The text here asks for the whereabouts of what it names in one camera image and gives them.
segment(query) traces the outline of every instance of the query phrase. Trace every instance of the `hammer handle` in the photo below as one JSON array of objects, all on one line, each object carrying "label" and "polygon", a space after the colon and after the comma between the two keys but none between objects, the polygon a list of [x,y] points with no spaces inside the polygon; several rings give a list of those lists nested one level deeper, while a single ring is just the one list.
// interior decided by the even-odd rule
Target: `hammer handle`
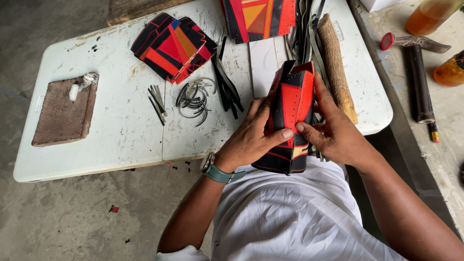
[{"label": "hammer handle", "polygon": [[329,78],[330,88],[334,95],[335,104],[344,112],[354,124],[358,123],[358,117],[354,110],[353,99],[348,89],[348,83],[343,69],[342,53],[340,51],[340,43],[329,14],[326,13],[319,21],[317,33],[321,39],[325,53],[325,68]]},{"label": "hammer handle", "polygon": [[420,45],[407,47],[411,60],[412,77],[417,101],[417,122],[420,124],[435,122],[432,104],[430,102],[429,86],[425,77],[424,61]]}]

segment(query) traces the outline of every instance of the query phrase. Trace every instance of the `red hammer head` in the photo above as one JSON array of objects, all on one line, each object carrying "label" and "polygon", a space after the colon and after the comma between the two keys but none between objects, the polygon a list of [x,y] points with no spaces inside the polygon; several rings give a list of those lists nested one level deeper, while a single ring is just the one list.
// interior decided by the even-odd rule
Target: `red hammer head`
[{"label": "red hammer head", "polygon": [[392,46],[409,47],[413,45],[419,45],[421,49],[426,49],[437,53],[444,53],[451,48],[451,46],[437,43],[434,40],[424,36],[412,35],[405,37],[395,37],[393,33],[386,33],[380,42],[380,49],[385,51]]}]

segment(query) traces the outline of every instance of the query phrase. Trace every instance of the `glass jar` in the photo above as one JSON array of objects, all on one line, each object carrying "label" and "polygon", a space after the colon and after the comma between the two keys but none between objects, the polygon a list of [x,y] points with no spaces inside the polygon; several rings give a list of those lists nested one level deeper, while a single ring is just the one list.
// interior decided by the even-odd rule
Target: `glass jar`
[{"label": "glass jar", "polygon": [[464,50],[435,69],[433,77],[439,84],[448,87],[464,84]]},{"label": "glass jar", "polygon": [[424,0],[406,21],[406,30],[414,35],[431,34],[463,5],[464,0]]}]

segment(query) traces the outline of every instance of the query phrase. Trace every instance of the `fingernail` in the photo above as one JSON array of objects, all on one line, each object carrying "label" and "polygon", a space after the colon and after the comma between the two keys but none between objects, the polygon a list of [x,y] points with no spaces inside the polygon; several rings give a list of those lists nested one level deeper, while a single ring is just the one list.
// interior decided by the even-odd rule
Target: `fingernail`
[{"label": "fingernail", "polygon": [[284,138],[288,139],[293,135],[293,131],[290,129],[285,129],[283,132]]},{"label": "fingernail", "polygon": [[303,131],[304,131],[304,126],[303,125],[301,125],[300,123],[297,123],[295,125],[295,127],[300,133],[303,133]]}]

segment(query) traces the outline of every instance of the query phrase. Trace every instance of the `red leather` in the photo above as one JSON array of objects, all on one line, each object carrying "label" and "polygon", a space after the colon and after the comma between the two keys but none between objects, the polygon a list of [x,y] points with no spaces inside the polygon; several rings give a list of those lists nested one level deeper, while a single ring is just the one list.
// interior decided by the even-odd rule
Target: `red leather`
[{"label": "red leather", "polygon": [[272,148],[252,166],[276,173],[301,173],[306,169],[306,156],[311,145],[295,128],[299,121],[312,123],[314,66],[312,62],[295,66],[286,61],[276,72],[271,90],[274,97],[271,114],[264,129],[267,136],[281,129],[292,129],[293,137]]},{"label": "red leather", "polygon": [[290,33],[295,26],[295,0],[219,0],[235,44]]},{"label": "red leather", "polygon": [[190,18],[156,16],[140,32],[131,51],[159,76],[181,83],[215,53],[217,45]]}]

